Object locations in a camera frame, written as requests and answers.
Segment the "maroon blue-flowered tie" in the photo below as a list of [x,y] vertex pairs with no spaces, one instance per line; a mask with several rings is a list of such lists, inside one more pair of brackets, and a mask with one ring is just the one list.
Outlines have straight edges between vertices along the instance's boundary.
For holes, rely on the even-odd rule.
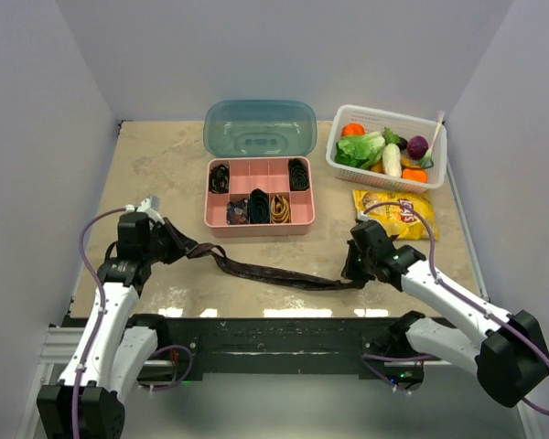
[[186,256],[187,259],[192,260],[203,257],[211,257],[222,272],[245,280],[289,287],[309,292],[341,291],[351,289],[360,290],[368,283],[363,283],[360,281],[352,282],[343,279],[342,276],[341,279],[333,280],[313,274],[294,272],[271,266],[238,262],[230,258],[226,251],[218,244],[213,244],[210,242],[195,242],[197,243],[197,246]]

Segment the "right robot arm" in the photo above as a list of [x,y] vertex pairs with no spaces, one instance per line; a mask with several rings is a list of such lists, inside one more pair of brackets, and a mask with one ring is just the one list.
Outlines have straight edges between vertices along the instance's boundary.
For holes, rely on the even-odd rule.
[[354,226],[349,260],[368,277],[424,302],[446,319],[440,324],[418,312],[389,329],[389,347],[399,359],[415,353],[442,359],[474,375],[498,404],[513,407],[549,376],[549,351],[538,320],[512,314],[454,283],[415,248],[397,248],[370,220]]

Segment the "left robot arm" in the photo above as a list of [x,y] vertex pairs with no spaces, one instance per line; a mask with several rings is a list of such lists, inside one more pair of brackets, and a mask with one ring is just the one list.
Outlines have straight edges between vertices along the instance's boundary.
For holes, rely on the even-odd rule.
[[116,254],[100,268],[88,269],[96,291],[80,342],[57,382],[38,392],[39,418],[48,438],[118,438],[125,423],[124,401],[149,359],[185,353],[186,368],[169,388],[193,367],[193,352],[171,343],[163,316],[133,315],[153,264],[171,264],[185,256],[186,248],[156,209],[116,212]]

